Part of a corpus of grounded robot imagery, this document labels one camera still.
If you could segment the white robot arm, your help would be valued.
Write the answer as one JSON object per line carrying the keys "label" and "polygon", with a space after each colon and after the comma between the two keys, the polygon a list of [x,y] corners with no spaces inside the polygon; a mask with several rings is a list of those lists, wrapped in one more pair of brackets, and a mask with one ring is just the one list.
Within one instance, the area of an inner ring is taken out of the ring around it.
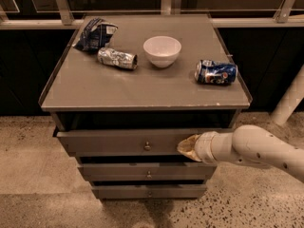
{"label": "white robot arm", "polygon": [[304,150],[296,148],[255,125],[242,125],[233,132],[207,131],[182,140],[177,150],[185,157],[207,165],[276,167],[304,181]]}

